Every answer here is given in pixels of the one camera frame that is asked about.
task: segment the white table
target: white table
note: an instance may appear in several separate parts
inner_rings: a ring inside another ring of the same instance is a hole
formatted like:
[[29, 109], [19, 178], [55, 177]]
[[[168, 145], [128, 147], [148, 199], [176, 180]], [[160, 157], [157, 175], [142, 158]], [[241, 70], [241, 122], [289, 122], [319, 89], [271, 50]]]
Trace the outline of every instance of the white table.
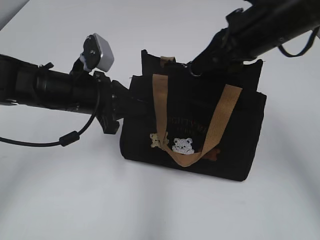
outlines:
[[[31, 0], [0, 31], [0, 52], [69, 72], [87, 35], [115, 55], [108, 75], [129, 86], [140, 50], [192, 60], [241, 0]], [[287, 44], [299, 51], [304, 35]], [[268, 95], [249, 178], [242, 183], [123, 159], [120, 133], [98, 122], [68, 147], [0, 144], [1, 240], [320, 239], [320, 44], [304, 57], [277, 50], [259, 90]], [[0, 107], [0, 136], [48, 142], [87, 115]]]

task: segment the black cable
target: black cable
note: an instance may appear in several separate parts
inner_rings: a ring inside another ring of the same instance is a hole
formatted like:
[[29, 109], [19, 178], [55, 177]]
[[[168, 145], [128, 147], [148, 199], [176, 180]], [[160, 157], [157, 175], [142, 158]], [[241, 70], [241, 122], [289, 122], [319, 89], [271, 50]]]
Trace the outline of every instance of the black cable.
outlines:
[[285, 55], [286, 57], [288, 57], [288, 58], [301, 57], [301, 56], [303, 56], [304, 54], [306, 54], [306, 52], [308, 52], [308, 50], [313, 46], [319, 30], [320, 30], [320, 26], [316, 27], [316, 28], [312, 31], [312, 33], [311, 33], [311, 35], [310, 35], [310, 38], [309, 38], [307, 44], [305, 45], [304, 49], [303, 49], [300, 53], [298, 53], [298, 54], [296, 54], [296, 55], [292, 55], [292, 54], [288, 53], [288, 52], [285, 50], [284, 46], [282, 46], [282, 45], [280, 45], [278, 48], [279, 48], [280, 52], [281, 52], [283, 55]]
[[100, 104], [100, 88], [99, 88], [99, 80], [96, 80], [96, 103], [94, 110], [92, 112], [91, 117], [89, 118], [88, 122], [84, 125], [84, 127], [80, 131], [73, 131], [69, 134], [62, 136], [59, 141], [49, 142], [49, 143], [33, 143], [33, 142], [24, 142], [24, 141], [15, 141], [7, 138], [0, 137], [0, 142], [18, 145], [18, 146], [25, 146], [25, 147], [35, 147], [35, 148], [48, 148], [48, 147], [55, 147], [55, 146], [67, 146], [71, 143], [74, 143], [80, 139], [80, 135], [82, 135], [93, 123], [95, 117], [97, 116], [99, 104]]

